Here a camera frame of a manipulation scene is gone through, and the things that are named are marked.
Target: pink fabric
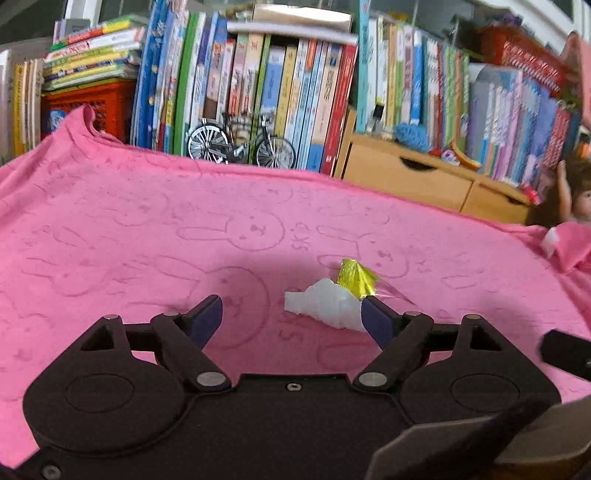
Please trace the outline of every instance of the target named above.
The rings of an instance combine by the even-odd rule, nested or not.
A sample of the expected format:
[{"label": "pink fabric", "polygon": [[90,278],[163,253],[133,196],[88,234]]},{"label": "pink fabric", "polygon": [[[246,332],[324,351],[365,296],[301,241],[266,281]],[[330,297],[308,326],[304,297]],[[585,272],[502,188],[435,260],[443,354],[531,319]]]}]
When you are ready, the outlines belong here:
[{"label": "pink fabric", "polygon": [[[546,261],[491,225],[306,172],[217,166],[121,145],[71,113],[0,168],[0,461],[35,450],[27,385],[104,314],[146,322],[208,294],[224,302],[206,353],[241,372],[347,372],[368,335],[283,311],[286,290],[334,276],[343,257],[376,271],[438,322],[484,315],[526,355],[552,328],[587,336]],[[565,401],[590,386],[541,368]]]}]

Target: blue yarn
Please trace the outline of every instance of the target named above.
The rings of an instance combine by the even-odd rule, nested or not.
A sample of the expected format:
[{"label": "blue yarn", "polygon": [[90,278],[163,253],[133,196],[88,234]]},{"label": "blue yarn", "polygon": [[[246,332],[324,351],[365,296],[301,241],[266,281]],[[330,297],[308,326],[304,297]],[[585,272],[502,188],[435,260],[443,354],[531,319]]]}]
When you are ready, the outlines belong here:
[{"label": "blue yarn", "polygon": [[431,150],[427,130],[422,125],[398,124],[395,127],[396,140],[402,145],[422,153]]}]

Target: orange crate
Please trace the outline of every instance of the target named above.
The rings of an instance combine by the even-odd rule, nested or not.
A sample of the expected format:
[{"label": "orange crate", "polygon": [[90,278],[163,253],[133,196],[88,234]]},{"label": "orange crate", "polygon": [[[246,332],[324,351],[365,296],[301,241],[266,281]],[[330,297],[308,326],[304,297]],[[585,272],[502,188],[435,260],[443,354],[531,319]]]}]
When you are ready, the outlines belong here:
[{"label": "orange crate", "polygon": [[83,88],[46,93],[41,99],[41,135],[54,132],[75,108],[88,103],[95,110],[94,126],[129,143],[131,114],[134,107],[134,80],[107,80]]}]

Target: yellow book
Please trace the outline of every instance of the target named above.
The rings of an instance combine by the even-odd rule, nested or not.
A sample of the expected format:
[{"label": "yellow book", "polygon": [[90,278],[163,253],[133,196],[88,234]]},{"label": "yellow book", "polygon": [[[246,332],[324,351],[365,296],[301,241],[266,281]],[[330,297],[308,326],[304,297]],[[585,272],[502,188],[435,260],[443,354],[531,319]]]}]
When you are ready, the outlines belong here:
[{"label": "yellow book", "polygon": [[25,153],[21,142],[21,98],[22,98],[22,69],[24,65],[14,66],[14,89],[12,91],[12,144],[14,156]]},{"label": "yellow book", "polygon": [[386,102],[386,121],[384,134],[394,136],[394,118],[396,113],[396,25],[389,25],[388,44],[388,101]]},{"label": "yellow book", "polygon": [[87,57],[85,59],[70,61],[68,63],[64,63],[59,65],[59,67],[50,67],[48,69],[43,70],[43,76],[49,77],[49,75],[55,75],[56,73],[63,72],[64,74],[71,69],[75,69],[78,67],[83,67],[85,65],[91,65],[94,63],[99,63],[100,61],[110,61],[110,60],[121,60],[126,59],[131,50],[121,50],[111,53],[103,53],[102,55],[95,55],[92,57]]},{"label": "yellow book", "polygon": [[287,109],[290,105],[291,84],[296,67],[297,46],[290,45],[285,51],[285,62],[283,63],[283,75],[281,76],[281,87],[279,89],[279,103],[277,104],[277,116],[275,118],[275,135],[283,137],[285,134],[285,123],[287,122]]}]

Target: red basket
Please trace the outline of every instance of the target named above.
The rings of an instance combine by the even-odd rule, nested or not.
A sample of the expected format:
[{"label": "red basket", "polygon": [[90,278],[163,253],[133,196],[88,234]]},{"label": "red basket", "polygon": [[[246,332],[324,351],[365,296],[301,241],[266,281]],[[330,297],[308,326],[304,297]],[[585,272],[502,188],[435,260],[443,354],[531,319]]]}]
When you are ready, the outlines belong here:
[{"label": "red basket", "polygon": [[556,55],[515,27],[493,25],[480,30],[480,50],[486,63],[514,67],[558,96],[568,68]]},{"label": "red basket", "polygon": [[70,111],[88,103],[96,114],[94,126],[129,143],[131,115],[134,107],[134,80],[106,80],[83,88],[46,93],[41,99],[41,135],[54,132]]}]

